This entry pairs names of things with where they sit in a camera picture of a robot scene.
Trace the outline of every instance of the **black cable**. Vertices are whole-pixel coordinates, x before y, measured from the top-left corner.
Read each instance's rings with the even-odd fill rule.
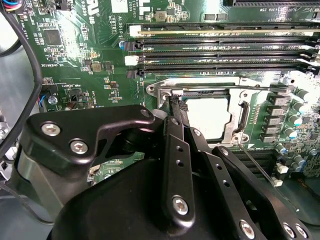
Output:
[[[17,137],[19,136],[23,125],[27,118],[29,117],[32,109],[34,108],[38,96],[41,92],[42,88],[42,72],[41,72],[41,67],[40,64],[37,60],[36,54],[33,51],[29,41],[27,40],[24,31],[22,27],[19,25],[17,22],[15,16],[11,13],[6,13],[4,12],[4,9],[0,9],[1,13],[3,14],[4,18],[9,22],[11,27],[13,28],[15,34],[18,36],[18,39],[20,40],[26,55],[30,61],[30,65],[32,68],[33,72],[33,77],[34,77],[34,87],[33,90],[30,94],[29,99],[27,100],[24,109],[22,110],[18,120],[16,121],[14,127],[11,129],[9,134],[6,136],[6,138],[2,141],[0,144],[0,157],[4,156],[6,152],[9,150],[9,148],[14,144],[16,141]]]
[[[0,52],[0,58],[9,56],[10,54],[13,54],[15,51],[17,51],[21,47],[21,42],[18,39],[9,49]]]
[[[14,196],[21,204],[25,207],[25,209],[40,223],[46,224],[46,225],[53,225],[54,222],[52,221],[46,221],[43,220],[41,217],[39,217],[36,212],[29,206],[26,200],[24,200],[22,197],[19,196],[18,193],[16,193],[13,189],[5,185],[0,181],[0,188],[5,190],[6,192],[10,193],[12,196]]]

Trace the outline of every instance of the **hole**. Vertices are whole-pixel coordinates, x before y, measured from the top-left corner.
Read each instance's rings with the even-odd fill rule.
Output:
[[[142,114],[143,116],[145,116],[146,118],[150,118],[149,112],[148,112],[147,110],[145,110],[145,109],[141,109],[141,114]]]
[[[181,168],[184,166],[184,163],[180,160],[175,161],[175,163]]]
[[[223,184],[224,184],[227,188],[230,187],[230,184],[229,184],[226,180],[223,180]]]
[[[183,151],[184,151],[183,148],[180,147],[180,146],[176,146],[176,149],[177,149],[179,152],[183,152]]]
[[[222,166],[220,166],[219,164],[215,165],[217,169],[222,170]]]

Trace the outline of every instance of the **sticker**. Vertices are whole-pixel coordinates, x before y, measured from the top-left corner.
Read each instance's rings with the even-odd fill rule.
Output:
[[[112,12],[121,14],[128,12],[128,0],[111,0]]]

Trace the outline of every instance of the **ram slot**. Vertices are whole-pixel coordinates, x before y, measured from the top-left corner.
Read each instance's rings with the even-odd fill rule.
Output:
[[[256,72],[256,71],[293,71],[301,65],[300,62],[268,63],[268,64],[180,64],[180,65],[145,65],[141,68],[126,71],[127,78],[135,79],[148,74],[215,74],[217,72]]]

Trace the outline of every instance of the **blue wire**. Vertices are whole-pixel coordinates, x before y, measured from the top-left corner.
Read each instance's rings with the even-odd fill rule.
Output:
[[[2,0],[5,4],[8,4],[8,5],[18,5],[19,3],[18,2],[10,2],[8,0]]]
[[[39,106],[40,106],[40,107],[43,107],[43,106],[42,106],[42,101],[45,99],[45,97],[46,97],[46,95],[43,95],[43,96],[41,97],[41,99],[40,99],[40,101],[39,101]]]

